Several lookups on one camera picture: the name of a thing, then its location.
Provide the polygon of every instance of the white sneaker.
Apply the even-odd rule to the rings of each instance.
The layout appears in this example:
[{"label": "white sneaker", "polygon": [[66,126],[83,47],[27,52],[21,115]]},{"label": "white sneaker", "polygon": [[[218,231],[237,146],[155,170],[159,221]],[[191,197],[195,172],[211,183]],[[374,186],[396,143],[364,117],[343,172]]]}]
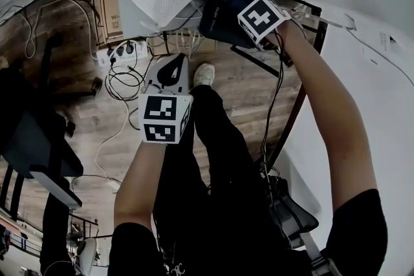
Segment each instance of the white sneaker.
[{"label": "white sneaker", "polygon": [[194,86],[209,85],[212,86],[214,82],[215,69],[214,66],[209,63],[203,63],[194,74]]}]

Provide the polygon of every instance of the black shirt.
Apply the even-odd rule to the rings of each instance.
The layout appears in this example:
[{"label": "black shirt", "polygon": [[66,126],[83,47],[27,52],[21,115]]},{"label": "black shirt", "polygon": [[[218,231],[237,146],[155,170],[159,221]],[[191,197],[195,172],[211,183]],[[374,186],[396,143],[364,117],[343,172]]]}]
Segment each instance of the black shirt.
[{"label": "black shirt", "polygon": [[[220,275],[225,273],[224,270],[235,271],[232,275],[252,272],[251,275],[311,275],[311,264],[306,251],[281,249],[277,255],[258,255],[259,248],[246,243],[246,254],[240,261],[225,266],[226,259],[218,262],[213,254],[220,242],[214,240],[205,245],[212,254],[205,256],[202,266],[197,266],[197,272],[191,270],[191,266],[184,262],[185,259],[181,259],[175,261],[175,270],[171,275]],[[186,248],[187,252],[195,247],[196,244],[194,247]],[[335,262],[343,276],[367,276],[378,274],[386,249],[386,221],[378,191],[372,189],[360,193],[334,213],[327,247],[322,254]],[[182,257],[185,254],[186,252],[182,251],[178,256]],[[162,254],[158,251],[156,240],[150,230],[132,223],[121,224],[115,229],[108,276],[166,274]]]}]

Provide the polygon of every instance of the black chair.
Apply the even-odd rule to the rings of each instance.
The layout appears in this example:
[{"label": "black chair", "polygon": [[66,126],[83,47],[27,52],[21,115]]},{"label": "black chair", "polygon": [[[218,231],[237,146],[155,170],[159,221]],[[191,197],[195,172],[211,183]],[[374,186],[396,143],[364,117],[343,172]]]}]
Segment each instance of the black chair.
[{"label": "black chair", "polygon": [[0,196],[0,207],[4,207],[5,194],[14,169],[18,172],[16,185],[20,188],[17,192],[16,187],[14,189],[10,208],[11,211],[13,209],[10,213],[12,218],[17,217],[24,178],[36,178],[70,208],[82,206],[81,200],[61,184],[66,180],[63,176],[78,177],[83,174],[79,158],[65,141],[65,131],[73,133],[74,125],[69,123],[67,126],[65,118],[56,113],[52,104],[56,100],[62,101],[62,96],[65,100],[94,96],[98,86],[93,86],[90,92],[58,96],[50,93],[50,55],[52,49],[62,43],[60,34],[47,41],[38,89],[20,73],[21,62],[15,61],[9,68],[0,70],[0,154],[9,164]]}]

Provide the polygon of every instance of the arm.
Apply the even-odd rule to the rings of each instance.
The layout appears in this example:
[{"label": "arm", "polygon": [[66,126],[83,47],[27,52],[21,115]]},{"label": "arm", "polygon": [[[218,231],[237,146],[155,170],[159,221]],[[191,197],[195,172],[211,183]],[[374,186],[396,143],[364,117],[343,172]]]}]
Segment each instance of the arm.
[{"label": "arm", "polygon": [[[367,133],[352,96],[301,30],[288,21],[279,26],[279,31],[327,148],[332,204],[336,211],[359,193],[376,189]],[[269,39],[278,44],[274,36]]]},{"label": "arm", "polygon": [[166,146],[142,142],[115,199],[114,227],[138,223],[151,230],[151,214]]}]

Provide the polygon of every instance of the hand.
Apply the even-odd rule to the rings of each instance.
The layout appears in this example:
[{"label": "hand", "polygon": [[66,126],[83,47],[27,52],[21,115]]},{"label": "hand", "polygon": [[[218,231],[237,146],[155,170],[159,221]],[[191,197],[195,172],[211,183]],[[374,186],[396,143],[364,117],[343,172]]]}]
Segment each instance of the hand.
[{"label": "hand", "polygon": [[[283,22],[278,26],[278,34],[282,37],[285,50],[289,53],[289,49],[296,45],[300,41],[305,41],[303,32],[300,28],[291,20]],[[275,33],[271,33],[266,36],[272,44],[279,46],[278,38]]]}]

